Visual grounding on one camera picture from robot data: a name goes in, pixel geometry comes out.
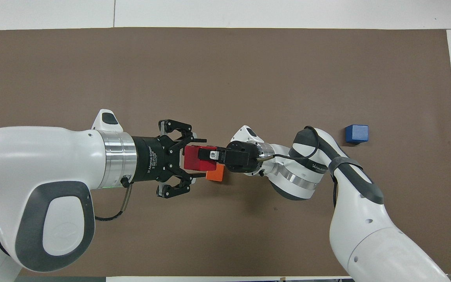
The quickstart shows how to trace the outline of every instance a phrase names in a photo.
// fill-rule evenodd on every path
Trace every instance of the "gray strap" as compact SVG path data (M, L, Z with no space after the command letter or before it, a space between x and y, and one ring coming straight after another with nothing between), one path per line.
M333 172L341 165L341 164L351 164L351 165L355 165L358 168L361 168L361 170L363 170L363 168L361 167L361 165L358 163L358 161L356 161L355 159L351 159L350 157L335 157L334 159L332 159L332 161L330 162L330 164L328 165L328 170L330 171L330 175L332 176L332 179L334 178L333 176Z

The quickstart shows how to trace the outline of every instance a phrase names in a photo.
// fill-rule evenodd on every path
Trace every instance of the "orange block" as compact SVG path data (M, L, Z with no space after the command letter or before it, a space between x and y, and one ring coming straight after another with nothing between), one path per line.
M212 181L222 181L224 179L224 165L217 164L217 169L214 171L206 172L206 179Z

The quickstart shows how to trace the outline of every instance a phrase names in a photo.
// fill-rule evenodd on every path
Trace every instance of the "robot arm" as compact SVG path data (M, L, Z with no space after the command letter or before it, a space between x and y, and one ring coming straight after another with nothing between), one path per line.
M206 140L185 123L161 120L159 127L157 137L131 136L101 110L82 132L0 128L0 281L13 281L21 267L64 268L86 251L95 231L90 190L156 180L157 194L169 198L204 177L179 165L185 145ZM175 141L168 136L174 130L181 133ZM172 176L180 179L175 187L166 184Z
M211 155L232 172L267 176L274 189L290 200L311 198L329 170L339 187L330 243L355 281L449 281L436 263L394 225L381 190L327 132L306 127L287 148L265 143L251 128L243 126L227 148L200 149L200 159Z

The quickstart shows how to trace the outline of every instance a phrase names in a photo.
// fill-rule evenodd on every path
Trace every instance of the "blue cube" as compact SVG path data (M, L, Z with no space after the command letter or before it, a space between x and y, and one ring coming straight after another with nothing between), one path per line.
M346 142L359 144L368 141L368 125L349 125L346 127Z

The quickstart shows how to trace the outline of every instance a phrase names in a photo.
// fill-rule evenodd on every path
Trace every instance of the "brown mat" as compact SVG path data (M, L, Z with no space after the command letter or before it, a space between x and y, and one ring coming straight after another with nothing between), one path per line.
M0 31L0 127L85 130L101 108L135 136L157 136L171 118L220 146L242 125L290 146L305 125L342 144L344 127L367 124L370 141L344 150L381 187L396 225L451 273L444 30ZM328 239L328 175L302 202L245 175L168 200L156 182L134 188L126 213L97 223L85 255L51 275L346 275ZM123 195L94 191L96 213L115 214Z

